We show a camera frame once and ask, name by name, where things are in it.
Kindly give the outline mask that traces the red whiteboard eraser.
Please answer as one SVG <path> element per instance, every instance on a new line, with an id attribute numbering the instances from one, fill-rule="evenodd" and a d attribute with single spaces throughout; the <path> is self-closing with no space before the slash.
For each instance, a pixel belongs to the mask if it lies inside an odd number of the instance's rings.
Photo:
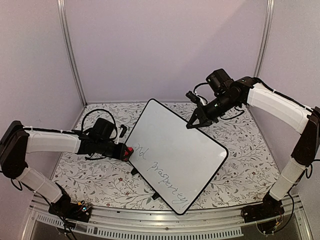
<path id="1" fill-rule="evenodd" d="M 123 161 L 127 162 L 130 159 L 130 157 L 133 154 L 133 152 L 134 152 L 134 150 L 133 150 L 132 147 L 127 147 L 125 149 L 125 151 L 124 151 L 124 159 L 123 159 Z"/>

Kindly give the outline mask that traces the white whiteboard black frame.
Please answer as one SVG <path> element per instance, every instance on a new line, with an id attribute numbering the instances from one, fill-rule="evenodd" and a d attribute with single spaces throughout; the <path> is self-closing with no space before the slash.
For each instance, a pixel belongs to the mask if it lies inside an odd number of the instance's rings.
<path id="1" fill-rule="evenodd" d="M 184 215 L 228 158 L 225 146 L 156 99 L 150 99 L 126 145 L 130 164 L 177 215 Z"/>

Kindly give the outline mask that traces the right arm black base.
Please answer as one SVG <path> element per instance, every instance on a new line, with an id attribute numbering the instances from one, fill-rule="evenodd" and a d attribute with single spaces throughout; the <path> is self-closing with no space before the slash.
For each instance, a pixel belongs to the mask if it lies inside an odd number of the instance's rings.
<path id="1" fill-rule="evenodd" d="M 262 203 L 247 205 L 241 209 L 241 217 L 245 223 L 262 221 L 257 229 L 265 235 L 273 234 L 283 220 L 285 210 L 281 200 L 275 200 L 268 192 Z"/>

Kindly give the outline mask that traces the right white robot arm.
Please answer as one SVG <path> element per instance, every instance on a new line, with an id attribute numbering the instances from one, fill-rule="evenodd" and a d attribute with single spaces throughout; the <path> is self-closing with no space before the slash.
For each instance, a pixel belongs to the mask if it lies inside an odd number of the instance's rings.
<path id="1" fill-rule="evenodd" d="M 245 76 L 233 80 L 224 69 L 213 71 L 204 82 L 212 89 L 215 99 L 205 102 L 195 90 L 186 97 L 196 104 L 188 129 L 203 128 L 218 123 L 227 111 L 242 105 L 256 107 L 292 127 L 300 138 L 278 180 L 263 198 L 258 213 L 269 218 L 278 210 L 278 203 L 299 183 L 307 168 L 316 160 L 320 146 L 320 109 L 309 108 L 268 87 L 260 78 Z"/>

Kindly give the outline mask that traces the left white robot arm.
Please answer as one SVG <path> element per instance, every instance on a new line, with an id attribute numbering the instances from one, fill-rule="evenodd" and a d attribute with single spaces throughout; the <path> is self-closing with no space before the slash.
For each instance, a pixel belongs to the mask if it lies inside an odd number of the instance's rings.
<path id="1" fill-rule="evenodd" d="M 0 140 L 0 170 L 9 179 L 17 180 L 44 196 L 63 216 L 74 213 L 74 205 L 66 193 L 42 173 L 28 166 L 26 155 L 37 152 L 63 152 L 94 155 L 121 160 L 130 159 L 134 150 L 119 140 L 127 127 L 99 118 L 93 127 L 80 130 L 34 128 L 13 121 Z"/>

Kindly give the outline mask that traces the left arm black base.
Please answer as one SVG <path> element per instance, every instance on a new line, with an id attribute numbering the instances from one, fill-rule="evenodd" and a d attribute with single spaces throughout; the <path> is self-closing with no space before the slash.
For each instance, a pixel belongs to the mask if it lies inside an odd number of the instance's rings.
<path id="1" fill-rule="evenodd" d="M 64 194 L 57 202 L 50 203 L 48 212 L 63 219 L 88 223 L 92 206 L 89 203 L 85 203 L 84 200 L 72 202 L 70 196 Z"/>

